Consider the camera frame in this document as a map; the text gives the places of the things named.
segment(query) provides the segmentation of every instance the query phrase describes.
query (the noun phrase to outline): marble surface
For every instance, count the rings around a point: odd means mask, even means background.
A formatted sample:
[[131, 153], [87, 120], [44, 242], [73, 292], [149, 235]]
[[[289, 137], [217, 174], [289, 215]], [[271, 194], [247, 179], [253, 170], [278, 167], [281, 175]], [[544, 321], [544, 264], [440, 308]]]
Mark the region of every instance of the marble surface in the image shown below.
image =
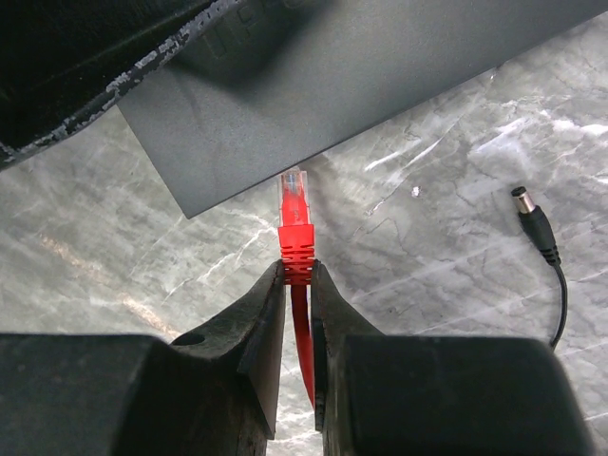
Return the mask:
[[[608, 448], [608, 15], [304, 162], [316, 252], [386, 333], [548, 340], [553, 272], [509, 190], [550, 218], [570, 286], [558, 356]], [[165, 339], [278, 257], [273, 181], [192, 220], [118, 109], [0, 175], [0, 331]], [[322, 454], [289, 318], [276, 440]]]

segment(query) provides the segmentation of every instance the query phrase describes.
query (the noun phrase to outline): cable strain relief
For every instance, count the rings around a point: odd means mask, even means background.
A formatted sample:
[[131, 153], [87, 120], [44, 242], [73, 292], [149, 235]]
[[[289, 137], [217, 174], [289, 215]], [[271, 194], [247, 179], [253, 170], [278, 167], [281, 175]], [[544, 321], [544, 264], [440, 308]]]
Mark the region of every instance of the cable strain relief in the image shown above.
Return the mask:
[[550, 249], [541, 250], [541, 254], [549, 266], [555, 267], [561, 265], [560, 252], [557, 245], [554, 245]]

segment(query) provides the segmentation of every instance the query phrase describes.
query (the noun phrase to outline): black cable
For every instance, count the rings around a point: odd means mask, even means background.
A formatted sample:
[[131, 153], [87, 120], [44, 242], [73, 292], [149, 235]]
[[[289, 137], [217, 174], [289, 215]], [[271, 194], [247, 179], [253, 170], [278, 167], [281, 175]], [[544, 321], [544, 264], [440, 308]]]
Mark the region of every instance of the black cable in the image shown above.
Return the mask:
[[554, 350], [558, 346], [558, 342], [560, 342], [563, 329], [566, 327], [566, 319], [568, 317], [568, 285], [566, 284], [566, 277], [561, 270], [561, 266], [556, 264], [553, 266], [553, 268], [555, 269], [555, 273], [558, 275], [561, 288], [560, 324], [558, 325], [558, 330], [553, 336], [553, 339], [551, 339], [551, 342], [549, 342], [549, 345]]
[[555, 336], [549, 342], [549, 345], [554, 350], [566, 326], [566, 318], [568, 316], [568, 286], [566, 277], [561, 269], [560, 252], [553, 236], [553, 229], [549, 223], [549, 219], [544, 214], [540, 206], [534, 204], [525, 187], [517, 187], [511, 192], [511, 196], [515, 199], [515, 205], [518, 208], [520, 222], [523, 231], [530, 238], [535, 247], [541, 252], [545, 261], [549, 266], [555, 269], [558, 279], [560, 280], [561, 288], [561, 313], [560, 324]]

